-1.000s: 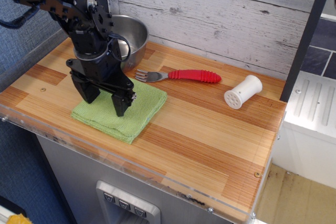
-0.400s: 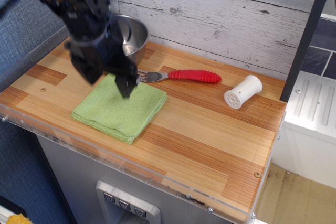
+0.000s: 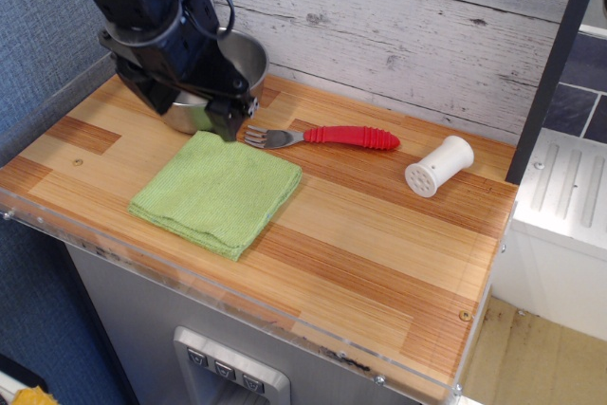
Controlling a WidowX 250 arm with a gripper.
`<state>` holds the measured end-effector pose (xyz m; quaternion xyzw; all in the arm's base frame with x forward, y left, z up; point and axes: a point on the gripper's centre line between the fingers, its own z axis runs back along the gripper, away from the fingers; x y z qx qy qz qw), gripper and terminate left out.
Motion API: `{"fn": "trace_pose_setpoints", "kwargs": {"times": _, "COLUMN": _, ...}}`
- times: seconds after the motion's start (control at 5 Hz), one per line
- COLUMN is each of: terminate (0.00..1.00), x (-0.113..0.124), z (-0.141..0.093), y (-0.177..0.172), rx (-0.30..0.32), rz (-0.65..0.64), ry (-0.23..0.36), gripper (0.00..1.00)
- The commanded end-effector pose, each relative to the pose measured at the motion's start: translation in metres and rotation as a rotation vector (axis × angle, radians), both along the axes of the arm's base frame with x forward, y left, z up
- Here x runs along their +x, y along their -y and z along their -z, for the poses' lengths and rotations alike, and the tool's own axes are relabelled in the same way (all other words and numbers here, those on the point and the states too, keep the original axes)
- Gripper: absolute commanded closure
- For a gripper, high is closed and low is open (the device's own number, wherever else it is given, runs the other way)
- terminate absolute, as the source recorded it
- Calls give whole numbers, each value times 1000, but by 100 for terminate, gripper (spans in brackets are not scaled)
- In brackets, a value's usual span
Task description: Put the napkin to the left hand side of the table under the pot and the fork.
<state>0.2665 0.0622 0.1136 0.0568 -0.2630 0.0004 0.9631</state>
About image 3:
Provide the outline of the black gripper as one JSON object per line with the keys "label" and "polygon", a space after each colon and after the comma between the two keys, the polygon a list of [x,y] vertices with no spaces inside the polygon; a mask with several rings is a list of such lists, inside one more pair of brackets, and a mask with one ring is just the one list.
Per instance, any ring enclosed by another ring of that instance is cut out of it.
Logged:
{"label": "black gripper", "polygon": [[236,101],[248,89],[231,81],[235,70],[219,55],[218,43],[234,29],[220,26],[211,0],[102,0],[101,8],[99,41],[129,90],[160,116],[182,91],[227,97],[209,101],[205,112],[215,134],[236,141],[244,121]]}

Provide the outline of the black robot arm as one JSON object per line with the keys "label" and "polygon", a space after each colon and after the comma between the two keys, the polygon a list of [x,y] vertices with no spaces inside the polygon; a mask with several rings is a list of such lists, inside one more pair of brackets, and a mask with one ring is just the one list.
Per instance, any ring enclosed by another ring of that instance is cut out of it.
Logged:
{"label": "black robot arm", "polygon": [[164,115],[181,95],[201,98],[212,131],[225,141],[236,139],[258,103],[251,82],[220,49],[233,17],[220,25],[212,0],[93,2],[105,18],[99,42],[139,99]]}

